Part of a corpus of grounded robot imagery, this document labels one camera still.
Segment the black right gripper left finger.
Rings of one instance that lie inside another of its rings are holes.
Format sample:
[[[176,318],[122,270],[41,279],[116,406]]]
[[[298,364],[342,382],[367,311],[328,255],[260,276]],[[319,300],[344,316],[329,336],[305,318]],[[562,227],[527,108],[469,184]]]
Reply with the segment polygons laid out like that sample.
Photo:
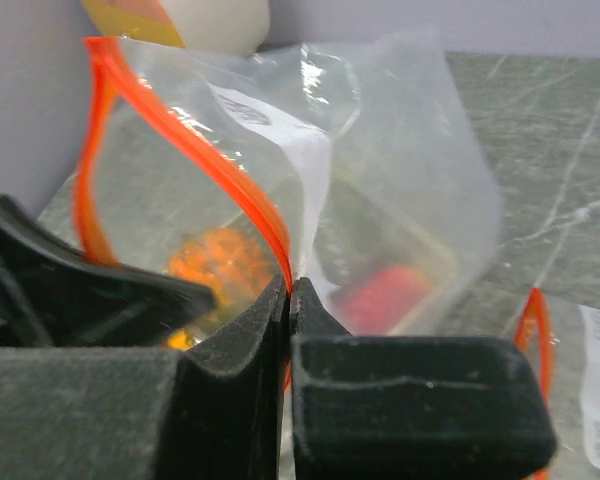
[[[0,479],[274,479],[286,288],[190,351],[0,348]]]

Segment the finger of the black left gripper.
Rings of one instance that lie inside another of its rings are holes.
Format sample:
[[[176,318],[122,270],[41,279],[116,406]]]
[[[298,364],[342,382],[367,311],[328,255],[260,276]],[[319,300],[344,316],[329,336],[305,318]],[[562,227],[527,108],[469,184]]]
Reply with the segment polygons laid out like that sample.
[[[0,194],[0,347],[158,345],[216,304],[206,286],[87,261]]]

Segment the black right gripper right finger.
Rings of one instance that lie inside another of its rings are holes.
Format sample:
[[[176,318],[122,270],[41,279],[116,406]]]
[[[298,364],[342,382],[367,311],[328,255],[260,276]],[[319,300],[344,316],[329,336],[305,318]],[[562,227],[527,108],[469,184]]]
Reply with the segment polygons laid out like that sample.
[[[532,367],[494,337],[354,336],[308,279],[291,296],[299,479],[525,479],[556,434]]]

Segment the red yellow toy mango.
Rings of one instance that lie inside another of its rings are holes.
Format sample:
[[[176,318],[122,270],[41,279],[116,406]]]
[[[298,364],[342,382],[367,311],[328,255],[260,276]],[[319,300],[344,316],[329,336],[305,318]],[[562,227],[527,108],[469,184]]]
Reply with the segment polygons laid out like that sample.
[[[386,335],[433,289],[420,270],[383,267],[333,297],[334,316],[356,335]]]

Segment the orange toy pineapple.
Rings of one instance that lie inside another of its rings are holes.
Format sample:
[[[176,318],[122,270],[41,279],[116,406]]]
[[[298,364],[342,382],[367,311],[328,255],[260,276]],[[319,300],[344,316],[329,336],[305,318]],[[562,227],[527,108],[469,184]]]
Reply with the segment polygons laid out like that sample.
[[[167,273],[209,287],[216,308],[170,334],[165,345],[188,350],[210,337],[251,305],[274,276],[260,243],[237,228],[213,228],[186,236],[167,264]]]

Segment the clear zip bag orange zipper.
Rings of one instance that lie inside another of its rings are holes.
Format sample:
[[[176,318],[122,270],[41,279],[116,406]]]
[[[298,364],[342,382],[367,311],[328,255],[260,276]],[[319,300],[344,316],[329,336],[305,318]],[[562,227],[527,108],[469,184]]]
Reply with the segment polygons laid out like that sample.
[[[430,334],[494,257],[502,198],[436,30],[250,56],[84,46],[76,235],[93,262],[213,291],[216,309],[171,346],[277,275],[310,280],[353,334]]]

